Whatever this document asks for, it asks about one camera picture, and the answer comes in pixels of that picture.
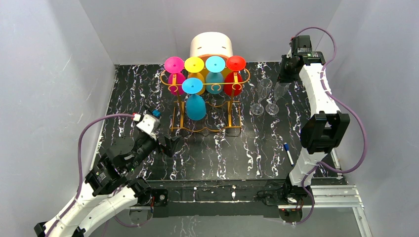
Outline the light blue rear wine glass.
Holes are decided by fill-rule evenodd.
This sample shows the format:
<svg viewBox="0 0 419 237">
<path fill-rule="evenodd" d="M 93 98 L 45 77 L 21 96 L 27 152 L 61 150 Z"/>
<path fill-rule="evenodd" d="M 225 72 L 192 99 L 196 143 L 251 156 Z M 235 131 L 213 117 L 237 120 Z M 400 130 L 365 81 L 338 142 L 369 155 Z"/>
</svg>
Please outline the light blue rear wine glass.
<svg viewBox="0 0 419 237">
<path fill-rule="evenodd" d="M 225 60 L 220 56 L 211 56 L 205 66 L 209 71 L 206 76 L 206 90 L 211 94 L 219 94 L 223 90 L 224 77 L 222 71 L 225 68 Z"/>
</svg>

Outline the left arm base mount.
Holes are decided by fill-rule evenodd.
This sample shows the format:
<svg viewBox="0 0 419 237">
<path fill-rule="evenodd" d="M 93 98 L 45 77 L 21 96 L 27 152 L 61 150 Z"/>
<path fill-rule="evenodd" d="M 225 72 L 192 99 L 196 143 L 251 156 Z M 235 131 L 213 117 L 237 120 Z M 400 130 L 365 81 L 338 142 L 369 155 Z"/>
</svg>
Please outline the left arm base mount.
<svg viewBox="0 0 419 237">
<path fill-rule="evenodd" d="M 168 204 L 167 189 L 153 189 L 147 201 L 141 201 L 129 208 L 129 219 L 135 226 L 142 226 L 151 221 L 156 207 L 165 207 Z"/>
</svg>

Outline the yellow wine glass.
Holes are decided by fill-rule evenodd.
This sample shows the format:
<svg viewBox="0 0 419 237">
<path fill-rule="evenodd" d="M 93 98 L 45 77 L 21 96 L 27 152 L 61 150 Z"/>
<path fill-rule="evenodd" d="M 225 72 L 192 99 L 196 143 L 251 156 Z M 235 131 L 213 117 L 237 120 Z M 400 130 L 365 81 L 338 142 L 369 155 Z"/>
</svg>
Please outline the yellow wine glass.
<svg viewBox="0 0 419 237">
<path fill-rule="evenodd" d="M 201 71 L 204 69 L 204 61 L 199 57 L 190 57 L 184 62 L 184 67 L 186 71 L 189 73 L 187 79 L 184 81 L 188 81 L 190 78 L 197 78 L 202 83 L 205 83 L 205 78 L 201 74 Z"/>
</svg>

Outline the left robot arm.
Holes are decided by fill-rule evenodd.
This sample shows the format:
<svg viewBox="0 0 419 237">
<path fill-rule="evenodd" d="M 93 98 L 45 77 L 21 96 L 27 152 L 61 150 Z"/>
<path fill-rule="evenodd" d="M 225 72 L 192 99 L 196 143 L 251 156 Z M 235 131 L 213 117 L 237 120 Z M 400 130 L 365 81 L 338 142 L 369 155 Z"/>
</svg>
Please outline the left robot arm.
<svg viewBox="0 0 419 237">
<path fill-rule="evenodd" d="M 134 171 L 153 152 L 173 156 L 180 136 L 165 136 L 160 144 L 145 133 L 136 138 L 120 137 L 85 176 L 80 195 L 73 198 L 52 220 L 35 225 L 38 237 L 86 237 L 98 226 L 132 205 L 153 205 L 156 198 L 144 178 L 129 180 Z"/>
</svg>

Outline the clear champagne flute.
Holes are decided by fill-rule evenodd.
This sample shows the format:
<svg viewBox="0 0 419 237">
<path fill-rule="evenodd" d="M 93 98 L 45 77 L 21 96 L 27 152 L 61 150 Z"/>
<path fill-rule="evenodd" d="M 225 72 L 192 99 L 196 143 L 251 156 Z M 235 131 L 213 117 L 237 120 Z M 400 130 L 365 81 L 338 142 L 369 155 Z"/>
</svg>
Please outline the clear champagne flute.
<svg viewBox="0 0 419 237">
<path fill-rule="evenodd" d="M 261 101 L 265 99 L 270 93 L 272 87 L 272 80 L 270 79 L 261 79 L 257 86 L 257 103 L 251 106 L 251 113 L 253 115 L 259 116 L 264 113 L 264 107 L 261 104 Z"/>
</svg>

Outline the blue and white marker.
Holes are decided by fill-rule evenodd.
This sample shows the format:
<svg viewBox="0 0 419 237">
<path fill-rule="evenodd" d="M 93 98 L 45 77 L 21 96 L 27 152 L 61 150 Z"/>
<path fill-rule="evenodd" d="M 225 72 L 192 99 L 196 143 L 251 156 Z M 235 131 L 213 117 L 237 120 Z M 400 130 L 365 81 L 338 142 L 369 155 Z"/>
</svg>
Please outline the blue and white marker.
<svg viewBox="0 0 419 237">
<path fill-rule="evenodd" d="M 286 151 L 287 157 L 289 159 L 290 165 L 294 167 L 294 161 L 290 153 L 290 149 L 287 143 L 284 144 L 284 150 Z"/>
</svg>

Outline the pink wine glass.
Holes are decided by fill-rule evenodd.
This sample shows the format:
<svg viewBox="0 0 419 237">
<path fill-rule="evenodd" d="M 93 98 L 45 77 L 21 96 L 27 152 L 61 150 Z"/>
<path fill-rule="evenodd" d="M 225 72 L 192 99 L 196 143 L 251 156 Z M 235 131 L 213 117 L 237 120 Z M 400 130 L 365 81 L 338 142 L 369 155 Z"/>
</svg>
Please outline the pink wine glass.
<svg viewBox="0 0 419 237">
<path fill-rule="evenodd" d="M 171 94 L 184 94 L 182 89 L 182 84 L 186 80 L 184 74 L 182 73 L 182 70 L 184 69 L 184 61 L 179 57 L 170 57 L 165 61 L 164 68 L 167 72 L 170 73 L 168 78 L 170 87 L 168 89 Z"/>
</svg>

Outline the clear wine glass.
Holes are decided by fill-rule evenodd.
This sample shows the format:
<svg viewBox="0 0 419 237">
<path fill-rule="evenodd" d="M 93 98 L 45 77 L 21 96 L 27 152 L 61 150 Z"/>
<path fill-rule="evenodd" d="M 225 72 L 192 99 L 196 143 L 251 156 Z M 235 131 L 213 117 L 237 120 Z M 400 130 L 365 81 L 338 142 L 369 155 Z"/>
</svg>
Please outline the clear wine glass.
<svg viewBox="0 0 419 237">
<path fill-rule="evenodd" d="M 268 104 L 265 109 L 266 112 L 270 115 L 276 115 L 279 112 L 279 106 L 277 105 L 277 101 L 282 98 L 285 93 L 288 91 L 290 83 L 280 83 L 277 82 L 274 88 L 274 101 L 273 104 Z"/>
</svg>

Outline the aluminium frame rail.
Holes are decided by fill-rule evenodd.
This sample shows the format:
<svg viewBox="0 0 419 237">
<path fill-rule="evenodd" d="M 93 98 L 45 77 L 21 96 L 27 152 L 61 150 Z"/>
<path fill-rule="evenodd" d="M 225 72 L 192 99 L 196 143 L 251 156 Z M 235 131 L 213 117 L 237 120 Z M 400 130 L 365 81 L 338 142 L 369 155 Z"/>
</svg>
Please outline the aluminium frame rail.
<svg viewBox="0 0 419 237">
<path fill-rule="evenodd" d="M 371 237 L 364 205 L 355 185 L 316 185 L 311 187 L 315 208 L 352 208 L 363 237 Z"/>
</svg>

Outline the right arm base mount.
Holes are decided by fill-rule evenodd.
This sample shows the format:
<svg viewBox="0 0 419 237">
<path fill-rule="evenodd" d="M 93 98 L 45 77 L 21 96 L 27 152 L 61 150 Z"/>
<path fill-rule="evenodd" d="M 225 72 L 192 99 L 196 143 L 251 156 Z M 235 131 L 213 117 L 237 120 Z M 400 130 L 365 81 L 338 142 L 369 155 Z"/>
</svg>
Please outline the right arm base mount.
<svg viewBox="0 0 419 237">
<path fill-rule="evenodd" d="M 312 216 L 315 205 L 310 186 L 260 190 L 254 199 L 267 206 L 279 206 L 282 222 L 293 226 L 306 222 Z M 303 217 L 302 209 L 305 207 L 305 202 L 311 206 L 308 214 Z"/>
</svg>

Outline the black marker with blue cap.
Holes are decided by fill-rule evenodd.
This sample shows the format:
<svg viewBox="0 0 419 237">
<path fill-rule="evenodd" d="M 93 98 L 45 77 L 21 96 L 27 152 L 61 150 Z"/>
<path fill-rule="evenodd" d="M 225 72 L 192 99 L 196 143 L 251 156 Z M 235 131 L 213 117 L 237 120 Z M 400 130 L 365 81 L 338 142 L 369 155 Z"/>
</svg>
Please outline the black marker with blue cap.
<svg viewBox="0 0 419 237">
<path fill-rule="evenodd" d="M 149 114 L 153 115 L 154 117 L 159 118 L 161 116 L 160 111 L 158 111 L 155 107 L 149 104 L 144 104 L 143 107 Z"/>
</svg>

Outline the red wine glass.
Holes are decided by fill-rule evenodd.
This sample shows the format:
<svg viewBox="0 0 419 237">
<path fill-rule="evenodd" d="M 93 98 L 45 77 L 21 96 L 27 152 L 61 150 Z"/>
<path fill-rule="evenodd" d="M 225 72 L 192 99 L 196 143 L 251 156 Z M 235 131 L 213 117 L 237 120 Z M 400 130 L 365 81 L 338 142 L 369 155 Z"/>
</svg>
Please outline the red wine glass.
<svg viewBox="0 0 419 237">
<path fill-rule="evenodd" d="M 246 61 L 243 57 L 234 55 L 227 59 L 226 65 L 231 72 L 224 79 L 223 90 L 229 96 L 238 96 L 242 92 L 240 83 L 243 82 L 239 71 L 245 68 Z"/>
</svg>

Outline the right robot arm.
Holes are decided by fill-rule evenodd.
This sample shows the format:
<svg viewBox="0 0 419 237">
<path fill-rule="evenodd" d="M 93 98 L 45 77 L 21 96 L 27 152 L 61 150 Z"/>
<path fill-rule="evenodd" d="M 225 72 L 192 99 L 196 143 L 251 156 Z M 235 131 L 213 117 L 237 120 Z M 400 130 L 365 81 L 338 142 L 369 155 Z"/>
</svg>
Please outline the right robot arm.
<svg viewBox="0 0 419 237">
<path fill-rule="evenodd" d="M 326 61 L 312 50 L 310 36 L 291 39 L 290 51 L 282 55 L 279 83 L 301 81 L 310 105 L 310 119 L 300 130 L 302 150 L 289 174 L 293 186 L 307 187 L 319 162 L 342 141 L 349 126 L 349 114 L 342 113 L 330 92 L 322 68 Z"/>
</svg>

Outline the blue front wine glass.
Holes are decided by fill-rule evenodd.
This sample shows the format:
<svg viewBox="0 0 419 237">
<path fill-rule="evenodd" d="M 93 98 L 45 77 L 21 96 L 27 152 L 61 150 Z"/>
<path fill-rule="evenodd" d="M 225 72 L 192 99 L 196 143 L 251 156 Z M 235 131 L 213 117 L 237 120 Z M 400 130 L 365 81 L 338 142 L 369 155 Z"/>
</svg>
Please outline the blue front wine glass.
<svg viewBox="0 0 419 237">
<path fill-rule="evenodd" d="M 191 120 L 201 120 L 206 116 L 206 103 L 198 95 L 203 89 L 203 83 L 198 78 L 188 78 L 182 83 L 182 90 L 188 94 L 186 100 L 186 114 Z"/>
</svg>

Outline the white cylindrical container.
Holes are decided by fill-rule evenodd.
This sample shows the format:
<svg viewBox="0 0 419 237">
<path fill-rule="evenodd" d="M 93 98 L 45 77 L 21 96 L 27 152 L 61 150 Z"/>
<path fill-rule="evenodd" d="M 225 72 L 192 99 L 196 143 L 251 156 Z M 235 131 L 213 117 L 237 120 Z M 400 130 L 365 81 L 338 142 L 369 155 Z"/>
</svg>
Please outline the white cylindrical container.
<svg viewBox="0 0 419 237">
<path fill-rule="evenodd" d="M 190 43 L 190 57 L 220 56 L 229 58 L 233 56 L 230 38 L 220 32 L 204 32 L 196 35 Z"/>
</svg>

